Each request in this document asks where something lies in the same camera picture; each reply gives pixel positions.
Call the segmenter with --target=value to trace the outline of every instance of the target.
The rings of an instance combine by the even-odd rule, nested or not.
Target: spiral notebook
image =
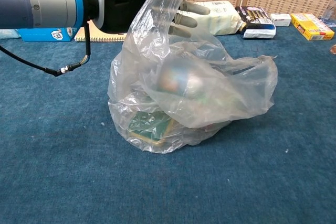
[[[91,42],[118,42],[124,41],[126,38],[126,34],[106,34],[100,31],[94,23],[90,20],[89,21],[90,27],[90,41]],[[84,42],[85,41],[85,32],[84,27],[81,27],[76,36],[75,41],[77,42]]]

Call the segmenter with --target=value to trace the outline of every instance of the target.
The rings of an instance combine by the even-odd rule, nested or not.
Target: plastic bottle
[[[336,27],[336,0],[331,0],[324,11],[321,21],[329,27]]]

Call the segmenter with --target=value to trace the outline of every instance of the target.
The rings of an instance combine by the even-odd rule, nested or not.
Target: gray metal cylinder
[[[0,0],[0,29],[31,28],[30,0]]]
[[[76,0],[30,0],[33,27],[73,27]]]

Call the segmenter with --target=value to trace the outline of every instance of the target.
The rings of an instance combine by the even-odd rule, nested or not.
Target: small white box
[[[291,17],[289,14],[272,13],[270,18],[275,26],[289,26]]]

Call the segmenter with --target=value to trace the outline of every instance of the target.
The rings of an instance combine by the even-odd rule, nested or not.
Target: black cable
[[[91,43],[90,43],[90,28],[89,23],[85,23],[84,25],[84,33],[85,33],[85,51],[86,55],[91,55]]]
[[[15,54],[13,54],[12,52],[8,51],[7,49],[3,48],[2,46],[0,46],[0,51],[7,54],[8,56],[10,56],[11,58],[26,64],[32,68],[36,68],[38,70],[41,70],[45,73],[51,74],[55,77],[60,76],[66,72],[69,71],[73,71],[76,68],[79,68],[80,66],[86,64],[89,60],[90,60],[90,56],[91,56],[91,43],[90,43],[90,28],[89,28],[89,24],[86,22],[84,25],[84,31],[85,31],[85,50],[86,50],[86,55],[84,56],[84,58],[75,64],[70,64],[65,66],[64,68],[60,68],[59,70],[54,70],[54,69],[50,69],[50,68],[45,68],[45,67],[41,67],[39,65],[36,65],[34,63],[31,63],[25,59],[20,58],[19,56],[16,56]]]
[[[30,67],[33,67],[33,68],[36,68],[36,69],[39,69],[39,70],[42,70],[42,71],[45,71],[46,68],[44,67],[41,67],[39,65],[36,65],[34,63],[31,63],[29,61],[26,61],[20,57],[17,57],[15,54],[11,53],[10,51],[6,50],[5,48],[3,48],[2,46],[0,46],[0,51],[2,51],[3,53],[7,54],[8,56],[12,57],[13,59],[15,60],[18,60],[20,62],[22,62],[23,64],[26,64]]]

